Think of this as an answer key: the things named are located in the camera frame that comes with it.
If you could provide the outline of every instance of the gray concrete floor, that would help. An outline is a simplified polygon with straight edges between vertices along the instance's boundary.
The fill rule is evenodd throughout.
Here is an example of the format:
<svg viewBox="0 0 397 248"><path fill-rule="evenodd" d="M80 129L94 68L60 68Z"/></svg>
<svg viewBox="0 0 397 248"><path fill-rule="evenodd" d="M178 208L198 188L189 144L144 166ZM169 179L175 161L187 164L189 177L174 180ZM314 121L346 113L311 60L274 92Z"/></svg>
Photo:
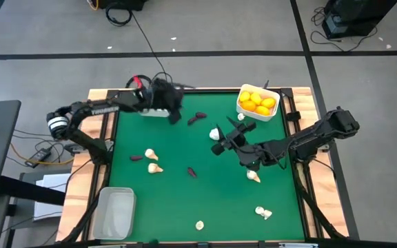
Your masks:
<svg viewBox="0 0 397 248"><path fill-rule="evenodd" d="M310 22L312 11L326 1L297 2L308 37L318 29ZM136 17L159 52L302 50L287 0L151 0ZM397 50L397 5L378 29L358 50L386 50L387 44ZM341 45L352 47L356 40L345 39ZM310 41L309 46L335 50ZM0 54L149 51L134 22L116 28L104 11L91 11L85 0L6 0L0 10ZM273 86L312 86L303 56L161 62L176 82L193 86L262 85L267 79ZM314 64L327 109L341 105L362 126L358 135L338 142L360 237L397 242L397 56L314 57ZM158 71L153 58L0 61L0 100L21 100L18 129L46 133L50 110L85 99L90 88L123 87L133 74ZM36 143L13 142L22 154L31 154ZM18 177L27 171L31 169L7 161L3 174ZM56 228L19 230L13 247L40 245Z"/></svg>

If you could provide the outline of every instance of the yellow fruit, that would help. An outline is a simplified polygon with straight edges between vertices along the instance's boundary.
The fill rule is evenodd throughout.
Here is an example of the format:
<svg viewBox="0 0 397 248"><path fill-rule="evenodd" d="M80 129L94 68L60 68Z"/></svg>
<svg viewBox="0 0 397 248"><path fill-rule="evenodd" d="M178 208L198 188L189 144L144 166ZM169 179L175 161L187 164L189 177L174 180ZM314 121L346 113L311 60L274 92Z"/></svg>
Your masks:
<svg viewBox="0 0 397 248"><path fill-rule="evenodd" d="M256 105L253 101L244 101L241 103L241 107L247 111L254 111L256 108Z"/></svg>
<svg viewBox="0 0 397 248"><path fill-rule="evenodd" d="M258 106L258 107L255 109L255 112L256 112L257 114L261 114L261 115L264 115L264 116L270 115L270 110L269 110L267 107L265 107L265 106Z"/></svg>
<svg viewBox="0 0 397 248"><path fill-rule="evenodd" d="M272 99L272 98L270 98L270 99L264 99L264 100L261 102L261 105L264 106L264 107L267 107L268 109L269 109L269 108L273 108L273 107L275 106L275 99Z"/></svg>
<svg viewBox="0 0 397 248"><path fill-rule="evenodd" d="M240 102L247 101L251 98L251 94L249 92L242 92L240 94Z"/></svg>
<svg viewBox="0 0 397 248"><path fill-rule="evenodd" d="M260 105L260 103L261 103L260 94L259 93L252 93L251 94L251 101L253 101L257 105Z"/></svg>

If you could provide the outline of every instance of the wooden board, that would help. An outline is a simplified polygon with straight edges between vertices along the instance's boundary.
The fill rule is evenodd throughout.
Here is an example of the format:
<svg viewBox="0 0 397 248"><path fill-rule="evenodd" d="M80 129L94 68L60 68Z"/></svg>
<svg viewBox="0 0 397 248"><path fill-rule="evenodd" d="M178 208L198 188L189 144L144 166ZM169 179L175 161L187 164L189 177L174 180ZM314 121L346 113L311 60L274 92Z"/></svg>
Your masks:
<svg viewBox="0 0 397 248"><path fill-rule="evenodd" d="M301 113L300 127L301 129L313 125L318 120L318 113L315 108L314 98L312 91L309 87L293 87L294 101L296 109ZM105 99L108 89L90 90L88 98L91 100ZM286 110L289 111L289 105L285 104ZM86 118L81 126L81 130L93 138L98 138L102 126L103 117L92 116ZM108 119L108 128L106 137L110 137L112 131L113 114L110 114ZM74 157L72 172L80 168L85 162L90 159L88 154L78 154ZM330 165L330 158L328 153L319 152L317 159ZM347 226L341 207L336 182L334 180L332 171L314 161L310 164L312 182L314 185L316 202L319 208L325 214L327 219L335 226L335 228L343 235L347 236ZM90 183L94 166L88 163L83 169L79 170L70 180L68 185L68 192L65 196L61 222L57 232L56 241L64 239L78 223L82 214L87 208L88 194L90 192ZM101 168L97 190L103 180L104 168ZM309 231L312 237L316 237L314 229L314 220L312 212L306 205L306 214L309 222Z"/></svg>

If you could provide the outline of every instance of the green table surface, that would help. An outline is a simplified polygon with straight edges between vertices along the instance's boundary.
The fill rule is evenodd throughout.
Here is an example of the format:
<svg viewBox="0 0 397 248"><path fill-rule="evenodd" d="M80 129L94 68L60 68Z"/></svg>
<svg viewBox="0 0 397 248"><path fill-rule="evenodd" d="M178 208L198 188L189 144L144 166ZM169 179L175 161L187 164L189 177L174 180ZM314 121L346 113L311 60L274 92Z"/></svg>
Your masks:
<svg viewBox="0 0 397 248"><path fill-rule="evenodd" d="M225 134L234 128L226 116L236 120L236 93L186 94L183 118L170 125L166 118L120 113L110 176L110 187L130 187L136 194L133 230L124 241L160 242L303 240L292 171L278 165L261 167L261 183L248 180L234 151L220 156L211 152L215 141L210 130L220 125ZM285 137L280 108L269 122L256 121L246 134L250 143ZM196 112L208 117L188 126ZM159 161L146 157L132 162L151 148ZM162 173L149 174L149 163ZM197 174L192 178L187 168ZM257 206L272 211L264 220L255 214ZM205 227L197 231L202 220Z"/></svg>

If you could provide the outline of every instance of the wooden table frame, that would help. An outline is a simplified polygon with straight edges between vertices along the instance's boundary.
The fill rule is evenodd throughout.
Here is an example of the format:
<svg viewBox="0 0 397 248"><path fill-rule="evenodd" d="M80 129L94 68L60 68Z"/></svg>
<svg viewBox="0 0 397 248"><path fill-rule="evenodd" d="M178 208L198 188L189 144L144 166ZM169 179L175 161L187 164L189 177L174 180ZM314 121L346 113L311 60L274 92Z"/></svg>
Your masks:
<svg viewBox="0 0 397 248"><path fill-rule="evenodd" d="M239 88L224 87L224 88L198 88L199 90L233 90ZM105 99L109 90L90 90L88 98L90 100ZM289 132L293 134L299 129L304 129L313 125L318 120L318 114L315 108L312 91L309 87L293 87L282 88L283 93L288 97L283 97L286 113L299 111L301 113L301 120L297 123L289 122ZM111 138L114 125L114 114L105 116L91 116L82 122L81 130L93 138ZM90 159L90 156L85 154L78 154L74 157L72 172L80 168L84 163ZM317 159L331 165L329 153L319 152ZM303 166L296 164L298 174L302 180L305 188L309 193L314 195L319 209L324 213L329 222L344 236L351 236L358 239L356 225L354 224L353 213L347 195L347 189L344 187L337 188L337 183L345 185L342 170L340 169L339 161L334 161L336 170L336 180L333 177L332 171L325 166L320 165L314 161L310 163L309 174L312 176L305 176ZM91 192L99 191L103 181L103 174L105 168L101 167L99 171L99 179L96 184L96 189L93 187ZM63 206L63 213L56 241L65 238L72 228L77 224L80 217L86 210L90 195L90 184L94 176L94 165L88 163L84 168L80 169L71 179L68 185L67 195ZM311 209L306 202L301 202L302 212L307 220L307 230L305 230L306 237L328 237L325 230L320 227L318 221L314 218ZM93 239L91 230L88 239Z"/></svg>

